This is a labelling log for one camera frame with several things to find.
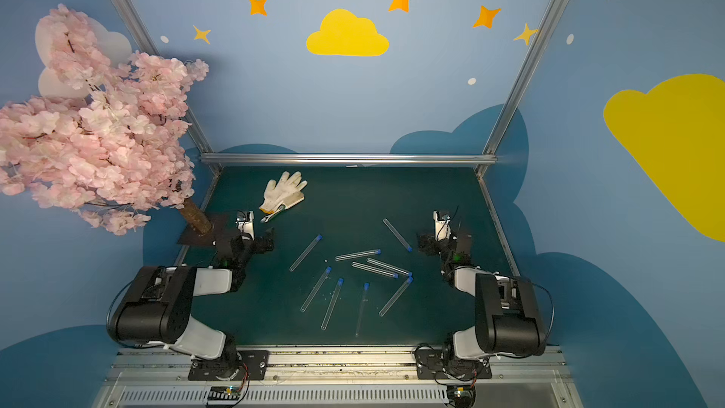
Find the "test tube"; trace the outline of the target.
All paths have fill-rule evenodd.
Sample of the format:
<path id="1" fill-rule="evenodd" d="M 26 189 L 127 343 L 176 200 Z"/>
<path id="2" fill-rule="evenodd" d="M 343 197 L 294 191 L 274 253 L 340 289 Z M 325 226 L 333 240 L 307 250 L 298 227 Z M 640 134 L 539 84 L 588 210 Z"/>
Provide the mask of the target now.
<path id="1" fill-rule="evenodd" d="M 406 292 L 406 290 L 410 287 L 410 285 L 413 283 L 413 276 L 409 276 L 406 281 L 398 287 L 398 290 L 392 294 L 392 297 L 387 300 L 387 302 L 383 305 L 383 308 L 379 310 L 379 316 L 384 317 L 391 308 L 396 304 L 396 302 L 402 297 L 402 295 Z"/>
<path id="2" fill-rule="evenodd" d="M 332 268 L 330 266 L 328 266 L 323 271 L 323 273 L 321 274 L 321 276 L 319 277 L 319 279 L 317 280 L 317 282 L 315 283 L 315 285 L 313 286 L 313 288 L 309 292 L 307 298 L 305 298 L 303 304 L 301 305 L 301 307 L 299 309 L 299 311 L 301 313 L 305 313 L 309 309 L 310 305 L 312 304 L 312 302 L 315 299 L 316 295 L 318 294 L 318 292 L 322 288 L 323 284 L 330 277 L 330 272 L 332 272 Z"/>
<path id="3" fill-rule="evenodd" d="M 413 251 L 412 246 L 408 243 L 408 241 L 402 236 L 402 234 L 396 229 L 396 227 L 387 218 L 383 219 L 383 224 L 385 224 L 386 228 L 388 230 L 390 230 L 390 232 L 396 237 L 396 240 L 398 240 L 401 243 L 401 245 L 402 245 L 402 247 L 404 247 L 404 249 L 406 249 L 408 252 Z"/>
<path id="4" fill-rule="evenodd" d="M 340 294 L 341 294 L 341 291 L 342 291 L 342 288 L 344 285 L 344 281 L 345 280 L 343 278 L 340 278 L 334 287 L 334 291 L 332 292 L 332 296 L 330 297 L 330 302 L 329 302 L 328 308 L 326 309 L 326 313 L 323 317 L 323 320 L 322 320 L 322 323 L 320 326 L 320 329 L 322 331 L 325 331 L 328 329 L 330 320 L 332 319 L 332 314 L 333 314 L 336 304 L 339 300 L 339 297 L 340 297 Z"/>
<path id="5" fill-rule="evenodd" d="M 296 260 L 290 265 L 289 271 L 295 272 L 296 269 L 304 262 L 304 260 L 308 257 L 308 255 L 313 251 L 313 249 L 316 247 L 316 245 L 322 240 L 322 235 L 317 234 L 315 236 L 315 239 L 307 245 L 306 249 L 302 251 L 302 253 L 296 258 Z"/>

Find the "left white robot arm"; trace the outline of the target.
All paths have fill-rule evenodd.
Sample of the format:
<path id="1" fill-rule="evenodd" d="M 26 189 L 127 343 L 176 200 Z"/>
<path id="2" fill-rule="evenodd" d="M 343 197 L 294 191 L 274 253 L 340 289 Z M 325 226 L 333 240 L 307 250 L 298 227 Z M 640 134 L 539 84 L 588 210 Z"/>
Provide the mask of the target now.
<path id="1" fill-rule="evenodd" d="M 239 366 L 233 337 L 192 316 L 195 298 L 239 290 L 251 257 L 275 249 L 275 232 L 236 230 L 216 238 L 215 264 L 144 266 L 107 313 L 110 338 L 125 347 L 162 346 L 199 360 Z"/>

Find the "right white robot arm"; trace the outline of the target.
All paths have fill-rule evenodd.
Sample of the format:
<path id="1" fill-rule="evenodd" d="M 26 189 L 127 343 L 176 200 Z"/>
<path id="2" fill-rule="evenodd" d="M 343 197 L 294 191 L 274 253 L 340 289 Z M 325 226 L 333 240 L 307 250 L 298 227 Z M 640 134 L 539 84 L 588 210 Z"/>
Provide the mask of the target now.
<path id="1" fill-rule="evenodd" d="M 442 352 L 444 363 L 543 354 L 549 328 L 541 318 L 530 280 L 474 266 L 472 238 L 467 234 L 419 233 L 416 239 L 419 250 L 441 259 L 444 281 L 474 298 L 474 324 L 449 336 Z"/>

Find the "test tube centre horizontal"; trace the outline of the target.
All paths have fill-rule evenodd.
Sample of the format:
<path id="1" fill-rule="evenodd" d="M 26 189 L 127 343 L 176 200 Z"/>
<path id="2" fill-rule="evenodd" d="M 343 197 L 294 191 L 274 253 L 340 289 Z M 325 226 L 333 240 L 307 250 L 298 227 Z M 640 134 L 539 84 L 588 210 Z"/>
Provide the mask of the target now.
<path id="1" fill-rule="evenodd" d="M 381 254 L 381 249 L 370 249 L 365 251 L 358 251 L 344 255 L 335 256 L 335 262 L 343 262 L 349 260 L 355 260 L 360 258 L 373 257 Z"/>

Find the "test tube lower vertical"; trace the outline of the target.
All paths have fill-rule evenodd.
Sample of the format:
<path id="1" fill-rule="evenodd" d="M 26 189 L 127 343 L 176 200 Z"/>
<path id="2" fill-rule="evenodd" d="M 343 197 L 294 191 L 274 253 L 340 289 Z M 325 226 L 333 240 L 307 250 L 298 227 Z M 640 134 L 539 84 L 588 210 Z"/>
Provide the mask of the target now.
<path id="1" fill-rule="evenodd" d="M 362 288 L 362 296 L 360 300 L 359 310 L 358 310 L 358 317 L 356 320 L 356 329 L 355 329 L 355 337 L 359 337 L 361 330 L 362 330 L 362 324 L 364 320 L 364 310 L 366 309 L 366 304 L 368 301 L 368 292 L 369 292 L 369 283 L 364 283 L 364 287 Z"/>

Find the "small circuit board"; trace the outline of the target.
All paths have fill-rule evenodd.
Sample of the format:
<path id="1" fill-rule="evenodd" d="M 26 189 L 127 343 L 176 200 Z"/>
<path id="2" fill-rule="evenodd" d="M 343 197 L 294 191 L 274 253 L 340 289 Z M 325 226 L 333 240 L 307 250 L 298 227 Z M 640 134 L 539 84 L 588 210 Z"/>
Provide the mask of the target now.
<path id="1" fill-rule="evenodd" d="M 448 408 L 472 408 L 476 402 L 476 388 L 473 385 L 448 385 L 446 393 Z"/>
<path id="2" fill-rule="evenodd" d="M 235 407 L 241 402 L 241 385 L 212 386 L 206 395 L 205 407 Z"/>

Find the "left small circuit board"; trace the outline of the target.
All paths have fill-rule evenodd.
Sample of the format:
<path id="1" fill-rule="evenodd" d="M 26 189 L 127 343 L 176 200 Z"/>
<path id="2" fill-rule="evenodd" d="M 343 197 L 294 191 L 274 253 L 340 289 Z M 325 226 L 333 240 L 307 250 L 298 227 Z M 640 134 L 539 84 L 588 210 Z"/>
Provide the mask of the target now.
<path id="1" fill-rule="evenodd" d="M 205 407 L 235 407 L 241 402 L 241 385 L 212 386 L 206 395 Z"/>

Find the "pink cherry blossom tree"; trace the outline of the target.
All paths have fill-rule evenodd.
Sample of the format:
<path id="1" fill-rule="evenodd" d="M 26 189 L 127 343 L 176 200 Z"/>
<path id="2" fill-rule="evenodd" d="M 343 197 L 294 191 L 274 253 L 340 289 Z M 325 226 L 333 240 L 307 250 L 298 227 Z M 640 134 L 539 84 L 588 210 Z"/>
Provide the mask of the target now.
<path id="1" fill-rule="evenodd" d="M 67 93 L 2 108 L 2 193 L 30 193 L 43 208 L 77 213 L 116 235 L 145 226 L 160 208 L 210 232 L 180 142 L 190 127 L 188 94 L 208 64 L 139 51 L 113 62 L 91 18 L 64 6 L 39 28 L 48 37 L 48 70 Z"/>

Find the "aluminium frame back bar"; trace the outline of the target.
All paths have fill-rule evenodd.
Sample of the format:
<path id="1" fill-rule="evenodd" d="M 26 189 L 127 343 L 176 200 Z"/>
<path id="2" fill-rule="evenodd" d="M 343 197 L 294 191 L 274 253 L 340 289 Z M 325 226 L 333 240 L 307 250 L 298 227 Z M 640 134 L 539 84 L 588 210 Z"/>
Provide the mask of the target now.
<path id="1" fill-rule="evenodd" d="M 493 165 L 494 155 L 202 153 L 205 164 L 221 165 Z"/>

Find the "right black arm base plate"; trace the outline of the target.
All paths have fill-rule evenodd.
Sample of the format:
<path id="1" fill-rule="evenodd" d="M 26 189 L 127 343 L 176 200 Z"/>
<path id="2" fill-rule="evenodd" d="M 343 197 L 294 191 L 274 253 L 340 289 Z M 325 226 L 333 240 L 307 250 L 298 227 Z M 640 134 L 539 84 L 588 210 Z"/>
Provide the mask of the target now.
<path id="1" fill-rule="evenodd" d="M 474 383 L 492 378 L 488 361 L 459 360 L 449 349 L 436 349 L 422 344 L 413 350 L 412 355 L 419 380 Z"/>

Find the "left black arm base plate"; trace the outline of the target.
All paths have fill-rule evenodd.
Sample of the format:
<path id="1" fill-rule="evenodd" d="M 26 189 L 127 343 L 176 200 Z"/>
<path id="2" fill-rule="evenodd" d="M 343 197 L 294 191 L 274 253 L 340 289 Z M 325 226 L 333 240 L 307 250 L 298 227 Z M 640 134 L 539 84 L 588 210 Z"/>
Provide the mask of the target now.
<path id="1" fill-rule="evenodd" d="M 214 360 L 194 359 L 188 374 L 192 382 L 262 381 L 270 352 L 266 349 L 238 349 L 236 355 L 224 353 Z"/>

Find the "aluminium mounting rail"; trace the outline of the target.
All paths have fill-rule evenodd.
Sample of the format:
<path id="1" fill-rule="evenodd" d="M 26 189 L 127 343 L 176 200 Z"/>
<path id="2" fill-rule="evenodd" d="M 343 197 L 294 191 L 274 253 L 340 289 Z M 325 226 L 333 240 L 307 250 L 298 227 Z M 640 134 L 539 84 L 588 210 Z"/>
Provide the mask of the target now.
<path id="1" fill-rule="evenodd" d="M 558 348 L 525 360 L 490 362 L 474 383 L 417 379 L 414 347 L 250 347 L 270 352 L 262 381 L 192 382 L 192 361 L 170 351 L 119 351 L 96 407 L 205 407 L 212 386 L 241 385 L 235 407 L 447 407 L 448 385 L 473 385 L 473 407 L 581 407 Z"/>

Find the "aluminium frame left post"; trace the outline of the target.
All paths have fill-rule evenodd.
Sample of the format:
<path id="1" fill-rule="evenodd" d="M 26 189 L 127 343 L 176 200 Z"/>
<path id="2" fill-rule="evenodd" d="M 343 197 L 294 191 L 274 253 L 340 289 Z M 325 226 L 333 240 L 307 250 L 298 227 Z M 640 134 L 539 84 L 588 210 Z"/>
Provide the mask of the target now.
<path id="1" fill-rule="evenodd" d="M 138 11 L 136 11 L 132 0 L 111 0 L 119 16 L 123 20 L 126 28 L 133 37 L 135 43 L 137 43 L 139 50 L 150 55 L 158 56 L 159 51 L 152 40 L 147 27 L 143 23 Z M 200 128 L 198 120 L 194 116 L 191 110 L 187 113 L 188 121 L 192 124 L 189 132 L 194 145 L 200 151 L 200 153 L 212 153 L 211 145 L 206 138 L 203 130 Z M 213 172 L 213 175 L 218 176 L 221 173 L 219 164 L 207 164 L 207 166 Z"/>

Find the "aluminium frame post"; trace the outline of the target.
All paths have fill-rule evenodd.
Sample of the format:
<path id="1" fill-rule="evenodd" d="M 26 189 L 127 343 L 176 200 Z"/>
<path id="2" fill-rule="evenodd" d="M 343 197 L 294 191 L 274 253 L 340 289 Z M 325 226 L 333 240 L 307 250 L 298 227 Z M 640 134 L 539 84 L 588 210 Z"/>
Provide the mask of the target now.
<path id="1" fill-rule="evenodd" d="M 529 84 L 534 78 L 536 68 L 539 62 L 541 62 L 549 45 L 549 41 L 569 2 L 570 0 L 549 0 L 547 9 L 540 22 L 539 31 L 534 35 L 534 41 L 529 45 L 524 62 L 515 79 L 514 86 L 486 141 L 483 156 L 496 158 L 498 148 L 511 125 L 515 112 L 525 96 Z"/>
<path id="2" fill-rule="evenodd" d="M 111 0 L 119 16 L 123 20 L 126 28 L 133 37 L 135 43 L 137 43 L 139 50 L 150 55 L 158 56 L 159 51 L 152 40 L 147 27 L 143 23 L 138 11 L 136 11 L 132 0 Z M 191 110 L 187 113 L 188 121 L 192 124 L 189 132 L 194 145 L 200 151 L 200 153 L 212 153 L 211 145 L 206 138 L 203 130 L 200 128 L 198 120 L 194 116 Z M 207 166 L 213 172 L 213 175 L 218 176 L 221 173 L 219 164 L 207 164 Z"/>

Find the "aluminium frame right post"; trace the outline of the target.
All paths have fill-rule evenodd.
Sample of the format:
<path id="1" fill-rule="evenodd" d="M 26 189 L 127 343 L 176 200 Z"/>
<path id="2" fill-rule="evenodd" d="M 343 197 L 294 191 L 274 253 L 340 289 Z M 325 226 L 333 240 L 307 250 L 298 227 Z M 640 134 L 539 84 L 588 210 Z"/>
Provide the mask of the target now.
<path id="1" fill-rule="evenodd" d="M 539 62 L 541 62 L 549 45 L 549 41 L 569 2 L 570 0 L 549 0 L 547 9 L 540 22 L 539 31 L 534 35 L 534 41 L 529 45 L 524 62 L 515 79 L 514 86 L 486 141 L 483 156 L 496 158 L 498 148 L 511 125 L 515 112 L 525 96 L 529 84 L 534 78 L 536 68 Z"/>

